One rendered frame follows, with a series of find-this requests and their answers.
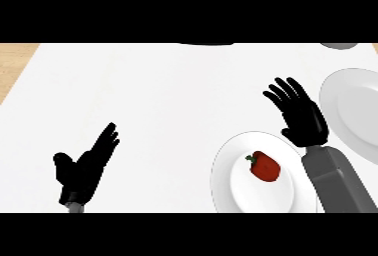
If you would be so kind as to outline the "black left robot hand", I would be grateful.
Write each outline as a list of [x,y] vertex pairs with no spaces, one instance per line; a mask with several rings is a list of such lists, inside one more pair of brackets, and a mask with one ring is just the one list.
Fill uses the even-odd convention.
[[53,156],[56,180],[62,184],[59,198],[62,205],[74,202],[84,206],[92,200],[103,169],[115,147],[120,144],[115,128],[117,125],[109,123],[98,137],[92,149],[83,153],[77,161],[62,152],[56,153]]

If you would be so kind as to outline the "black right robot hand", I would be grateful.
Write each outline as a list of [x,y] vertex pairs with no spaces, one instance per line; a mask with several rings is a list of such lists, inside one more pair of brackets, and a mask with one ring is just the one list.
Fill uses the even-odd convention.
[[321,146],[328,142],[329,130],[318,104],[300,83],[288,77],[275,79],[263,95],[278,107],[287,123],[281,133],[300,148]]

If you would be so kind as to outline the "white plate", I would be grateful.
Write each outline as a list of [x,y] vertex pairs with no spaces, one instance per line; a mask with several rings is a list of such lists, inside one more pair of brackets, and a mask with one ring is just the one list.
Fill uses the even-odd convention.
[[322,83],[319,103],[340,140],[378,165],[378,72],[359,68],[334,72]]
[[[281,173],[266,182],[251,173],[245,159],[261,151]],[[211,169],[211,196],[220,213],[322,213],[316,190],[294,147],[275,135],[245,132],[225,143]]]

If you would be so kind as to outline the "red bell pepper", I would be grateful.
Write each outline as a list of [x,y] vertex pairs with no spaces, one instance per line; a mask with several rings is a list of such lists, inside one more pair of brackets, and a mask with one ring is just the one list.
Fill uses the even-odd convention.
[[261,151],[256,151],[245,159],[251,161],[250,171],[254,176],[264,182],[275,182],[281,175],[278,162]]

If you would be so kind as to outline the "grey round object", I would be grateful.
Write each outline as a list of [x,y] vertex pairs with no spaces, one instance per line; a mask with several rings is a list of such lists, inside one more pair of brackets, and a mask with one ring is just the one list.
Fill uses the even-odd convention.
[[357,43],[321,43],[326,48],[346,50],[356,47]]

